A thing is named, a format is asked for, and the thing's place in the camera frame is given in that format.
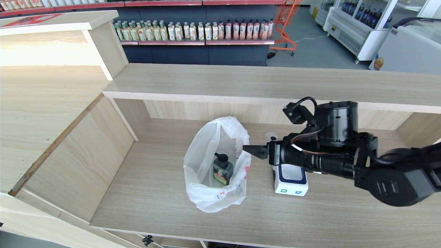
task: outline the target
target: plastic bag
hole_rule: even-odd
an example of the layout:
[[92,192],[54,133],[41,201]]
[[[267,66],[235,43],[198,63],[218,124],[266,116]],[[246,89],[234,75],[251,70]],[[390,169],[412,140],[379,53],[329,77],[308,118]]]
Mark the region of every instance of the plastic bag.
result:
[[[221,133],[235,139],[235,150],[229,161],[234,165],[230,184],[223,187],[210,187],[203,181],[213,179],[214,153],[222,146]],[[184,176],[187,194],[196,207],[206,213],[218,212],[232,204],[239,205],[247,193],[247,171],[251,155],[242,149],[250,144],[248,131],[235,117],[222,117],[207,123],[198,131],[184,157]]]

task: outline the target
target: red sign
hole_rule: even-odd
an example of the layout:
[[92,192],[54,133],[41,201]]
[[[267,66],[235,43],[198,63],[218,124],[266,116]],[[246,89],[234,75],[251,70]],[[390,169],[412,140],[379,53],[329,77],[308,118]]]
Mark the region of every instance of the red sign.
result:
[[47,15],[34,15],[34,16],[23,17],[20,20],[17,20],[15,22],[11,22],[10,24],[6,24],[6,25],[4,25],[2,27],[35,25],[35,24],[42,23],[44,21],[47,21],[49,19],[52,19],[52,18],[57,17],[57,16],[62,15],[62,14],[63,13],[60,13],[60,14],[47,14]]

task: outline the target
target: checkout counter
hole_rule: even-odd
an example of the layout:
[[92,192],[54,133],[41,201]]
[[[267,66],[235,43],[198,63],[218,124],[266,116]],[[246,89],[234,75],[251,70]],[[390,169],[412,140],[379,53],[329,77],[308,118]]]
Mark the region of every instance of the checkout counter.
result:
[[[359,129],[379,137],[379,154],[428,145],[441,138],[440,76],[128,64],[111,28],[116,16],[66,13],[33,29],[0,29],[1,229],[69,247],[140,248],[147,235],[153,247],[180,248],[439,244],[441,195],[396,208],[319,174],[308,175],[306,196],[280,195],[267,161],[253,158],[242,204],[207,214],[188,199],[183,157],[221,116],[237,117],[252,144],[268,131],[300,131],[282,108],[305,96],[357,101]],[[50,59],[23,52],[32,46]]]

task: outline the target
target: robotic arm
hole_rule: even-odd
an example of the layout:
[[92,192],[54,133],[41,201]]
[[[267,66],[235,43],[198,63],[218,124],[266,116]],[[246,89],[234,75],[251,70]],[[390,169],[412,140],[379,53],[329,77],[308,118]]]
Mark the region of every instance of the robotic arm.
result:
[[[314,115],[300,105],[306,100],[314,103]],[[391,206],[411,206],[441,191],[441,143],[396,148],[377,157],[378,138],[358,132],[357,105],[352,101],[317,105],[311,97],[289,103],[283,112],[293,124],[307,122],[306,128],[264,146],[245,145],[243,150],[269,158],[270,165],[291,164],[352,179],[356,187]]]

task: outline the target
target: floor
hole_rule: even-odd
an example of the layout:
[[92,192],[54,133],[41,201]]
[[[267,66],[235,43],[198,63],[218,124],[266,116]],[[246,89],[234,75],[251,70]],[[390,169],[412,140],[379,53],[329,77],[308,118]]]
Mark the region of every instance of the floor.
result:
[[309,6],[298,9],[286,31],[291,40],[298,41],[294,56],[291,51],[278,50],[275,57],[266,61],[268,66],[368,70],[370,61],[355,64],[354,54],[332,36],[326,36],[309,14]]

